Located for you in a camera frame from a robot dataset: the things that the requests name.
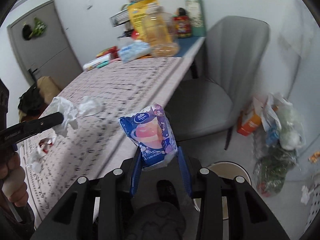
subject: dining table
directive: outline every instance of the dining table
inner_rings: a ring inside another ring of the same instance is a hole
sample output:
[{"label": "dining table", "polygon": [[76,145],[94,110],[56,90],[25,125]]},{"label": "dining table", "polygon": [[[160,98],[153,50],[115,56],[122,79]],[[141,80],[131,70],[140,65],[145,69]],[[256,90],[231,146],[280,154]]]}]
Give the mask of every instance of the dining table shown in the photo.
[{"label": "dining table", "polygon": [[[103,68],[82,72],[58,95],[79,106],[85,96],[103,103],[104,110],[91,116],[77,116],[78,129],[68,126],[66,137],[53,129],[21,143],[21,166],[26,173],[29,200],[37,228],[65,191],[80,176],[103,177],[132,158],[135,144],[124,134],[119,117],[157,103],[165,107],[204,44],[198,37],[178,57],[146,58],[113,62]],[[42,116],[50,114],[48,107]],[[28,164],[41,139],[56,136],[54,145],[40,159],[42,170]]]}]

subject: clear plastic jug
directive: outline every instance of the clear plastic jug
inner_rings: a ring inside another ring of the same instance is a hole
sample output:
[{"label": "clear plastic jug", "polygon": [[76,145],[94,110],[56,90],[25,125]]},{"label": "clear plastic jug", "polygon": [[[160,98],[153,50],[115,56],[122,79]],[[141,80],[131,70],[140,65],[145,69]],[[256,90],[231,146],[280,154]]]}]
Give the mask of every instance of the clear plastic jug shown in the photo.
[{"label": "clear plastic jug", "polygon": [[163,11],[157,3],[150,3],[142,24],[146,42],[153,57],[172,57],[179,51],[173,15]]}]

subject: door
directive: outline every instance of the door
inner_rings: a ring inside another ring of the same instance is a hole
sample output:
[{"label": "door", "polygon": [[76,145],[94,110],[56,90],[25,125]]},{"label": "door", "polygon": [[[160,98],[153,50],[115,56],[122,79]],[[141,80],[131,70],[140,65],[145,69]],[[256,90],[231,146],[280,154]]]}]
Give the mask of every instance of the door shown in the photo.
[{"label": "door", "polygon": [[[45,23],[46,29],[41,36],[25,40],[23,26],[27,24],[33,28],[35,17]],[[37,80],[51,76],[63,89],[82,72],[62,30],[53,0],[20,17],[9,25],[8,32],[16,58],[28,80],[30,77]]]}]

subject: beige bucket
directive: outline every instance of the beige bucket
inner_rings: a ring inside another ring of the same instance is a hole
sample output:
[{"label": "beige bucket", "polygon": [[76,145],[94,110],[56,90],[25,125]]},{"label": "beige bucket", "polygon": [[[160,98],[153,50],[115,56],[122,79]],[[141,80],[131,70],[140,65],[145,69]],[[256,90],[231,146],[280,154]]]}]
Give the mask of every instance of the beige bucket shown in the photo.
[{"label": "beige bucket", "polygon": [[[218,162],[211,164],[208,167],[209,170],[216,173],[219,177],[226,179],[234,179],[237,176],[242,176],[251,185],[251,179],[247,171],[240,165],[232,162]],[[193,200],[196,210],[200,212],[201,198],[196,198]],[[222,197],[222,217],[223,220],[228,219],[228,203],[227,198]]]}]

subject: gray chair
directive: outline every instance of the gray chair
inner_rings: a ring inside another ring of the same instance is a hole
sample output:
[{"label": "gray chair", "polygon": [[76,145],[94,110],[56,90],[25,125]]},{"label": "gray chair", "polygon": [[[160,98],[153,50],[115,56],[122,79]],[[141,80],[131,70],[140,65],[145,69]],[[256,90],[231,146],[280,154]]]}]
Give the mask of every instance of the gray chair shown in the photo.
[{"label": "gray chair", "polygon": [[165,108],[177,141],[232,128],[251,96],[269,32],[267,23],[239,16],[208,31],[204,77],[181,82]]}]

